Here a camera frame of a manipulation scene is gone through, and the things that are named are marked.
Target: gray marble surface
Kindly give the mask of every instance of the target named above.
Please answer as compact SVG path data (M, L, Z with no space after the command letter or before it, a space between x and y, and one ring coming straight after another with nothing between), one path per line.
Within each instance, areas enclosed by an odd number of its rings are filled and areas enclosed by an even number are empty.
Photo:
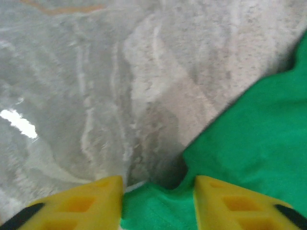
M305 0L0 0L2 220L114 174L174 186L184 147L289 68L306 27Z

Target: green fabric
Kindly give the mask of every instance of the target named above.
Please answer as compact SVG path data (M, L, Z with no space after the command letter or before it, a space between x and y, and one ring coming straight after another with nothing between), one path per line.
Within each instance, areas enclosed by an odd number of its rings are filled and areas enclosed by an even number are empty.
M197 230L196 175L284 200L307 216L307 34L295 68L258 81L184 151L189 168L172 191L154 184L124 195L127 230Z

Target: marble floor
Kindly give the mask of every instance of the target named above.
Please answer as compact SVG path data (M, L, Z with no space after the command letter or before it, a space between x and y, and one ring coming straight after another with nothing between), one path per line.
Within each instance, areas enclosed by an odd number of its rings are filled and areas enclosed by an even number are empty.
M183 149L306 27L305 0L0 0L2 220L114 174L176 186Z

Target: yellow plastic bracket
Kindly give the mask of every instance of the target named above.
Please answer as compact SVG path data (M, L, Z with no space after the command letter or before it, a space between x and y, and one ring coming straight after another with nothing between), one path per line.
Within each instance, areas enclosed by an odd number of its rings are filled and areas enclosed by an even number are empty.
M274 205L289 204L208 176L197 176L194 202L199 230L299 230Z
M112 176L48 196L20 230L118 230L123 181Z

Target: black rubber tip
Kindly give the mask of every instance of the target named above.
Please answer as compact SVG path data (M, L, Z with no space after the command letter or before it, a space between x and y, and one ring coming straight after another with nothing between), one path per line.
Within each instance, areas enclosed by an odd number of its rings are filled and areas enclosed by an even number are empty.
M38 203L30 207L26 207L13 216L11 219L6 221L0 226L0 230L17 230L23 224L25 224L35 213L37 213L45 204Z
M307 230L307 218L292 208L275 205L275 207L301 230Z

